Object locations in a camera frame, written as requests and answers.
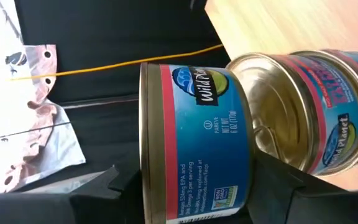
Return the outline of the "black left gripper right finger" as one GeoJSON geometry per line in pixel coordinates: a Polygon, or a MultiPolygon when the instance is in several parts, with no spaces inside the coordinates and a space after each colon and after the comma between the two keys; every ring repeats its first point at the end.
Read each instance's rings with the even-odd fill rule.
{"type": "Polygon", "coordinates": [[[358,191],[350,192],[264,153],[255,154],[247,203],[254,223],[358,224],[358,191]]]}

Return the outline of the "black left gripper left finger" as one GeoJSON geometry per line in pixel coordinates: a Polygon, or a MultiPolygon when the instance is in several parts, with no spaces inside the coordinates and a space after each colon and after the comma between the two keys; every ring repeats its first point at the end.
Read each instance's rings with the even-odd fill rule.
{"type": "Polygon", "coordinates": [[[143,222],[138,152],[102,156],[0,194],[0,224],[143,222]]]}

